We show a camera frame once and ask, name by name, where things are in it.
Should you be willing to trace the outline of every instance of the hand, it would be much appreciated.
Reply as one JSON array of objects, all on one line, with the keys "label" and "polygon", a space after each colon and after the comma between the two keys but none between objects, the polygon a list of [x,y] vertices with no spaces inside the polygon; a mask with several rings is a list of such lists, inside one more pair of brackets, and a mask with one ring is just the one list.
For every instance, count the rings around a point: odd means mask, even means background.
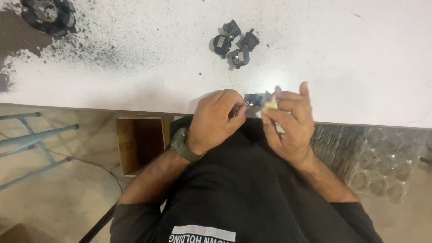
[{"label": "hand", "polygon": [[[314,120],[308,83],[300,85],[300,94],[285,91],[275,95],[279,109],[264,107],[261,110],[264,133],[270,148],[295,167],[313,156],[309,141],[314,133]],[[278,134],[275,122],[285,133]]]},{"label": "hand", "polygon": [[[234,106],[238,107],[237,112],[229,118]],[[198,103],[186,144],[195,154],[207,152],[243,125],[246,121],[245,113],[245,101],[237,91],[223,90],[210,94]]]}]

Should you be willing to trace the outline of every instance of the wristwatch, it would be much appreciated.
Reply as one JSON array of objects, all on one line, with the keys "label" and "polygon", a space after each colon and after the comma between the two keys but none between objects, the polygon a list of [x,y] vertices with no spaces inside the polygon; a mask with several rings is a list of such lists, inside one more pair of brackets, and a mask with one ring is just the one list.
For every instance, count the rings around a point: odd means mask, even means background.
[{"label": "wristwatch", "polygon": [[207,152],[198,155],[191,151],[191,149],[184,143],[186,139],[187,128],[180,128],[174,134],[174,137],[171,140],[171,148],[175,150],[180,156],[182,156],[185,160],[190,162],[199,161]]}]

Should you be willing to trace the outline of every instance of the white table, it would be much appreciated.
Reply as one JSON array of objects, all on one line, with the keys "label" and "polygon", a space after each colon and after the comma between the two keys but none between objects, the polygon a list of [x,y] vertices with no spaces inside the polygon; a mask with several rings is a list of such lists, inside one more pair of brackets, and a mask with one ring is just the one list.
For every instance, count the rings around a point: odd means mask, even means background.
[{"label": "white table", "polygon": [[[432,1],[72,2],[75,47],[9,57],[1,73],[14,85],[0,102],[192,114],[214,90],[308,81],[315,121],[432,128]],[[239,70],[212,52],[231,19],[261,41]]]}]

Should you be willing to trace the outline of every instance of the tiled floor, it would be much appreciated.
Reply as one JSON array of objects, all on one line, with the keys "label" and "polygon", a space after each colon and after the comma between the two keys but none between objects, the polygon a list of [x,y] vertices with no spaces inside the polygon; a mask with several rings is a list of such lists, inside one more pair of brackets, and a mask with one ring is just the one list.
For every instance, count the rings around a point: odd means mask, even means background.
[{"label": "tiled floor", "polygon": [[[33,112],[42,113],[39,118],[27,119],[35,132],[80,125],[78,130],[44,140],[56,160],[65,156],[76,159],[0,191],[0,231],[24,223],[35,242],[75,243],[121,194],[113,176],[95,166],[120,174],[114,119],[119,114],[0,105],[0,115]],[[0,132],[3,134],[0,139],[27,134],[18,120],[0,121]],[[38,149],[2,158],[0,185],[46,165],[48,161]],[[432,238],[432,169],[429,166],[420,165],[414,171],[401,205],[366,195],[360,198],[385,242],[429,242]],[[92,242],[109,242],[108,227],[109,224]]]}]

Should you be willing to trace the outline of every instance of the black sleeve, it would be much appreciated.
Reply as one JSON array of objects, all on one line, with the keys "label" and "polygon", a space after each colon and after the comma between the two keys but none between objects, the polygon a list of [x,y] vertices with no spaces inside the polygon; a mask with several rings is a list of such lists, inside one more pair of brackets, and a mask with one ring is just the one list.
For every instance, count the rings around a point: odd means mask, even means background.
[{"label": "black sleeve", "polygon": [[120,204],[111,224],[111,243],[148,243],[155,235],[161,211],[157,205]]},{"label": "black sleeve", "polygon": [[360,203],[331,203],[331,205],[366,242],[383,243],[374,229],[371,218]]}]

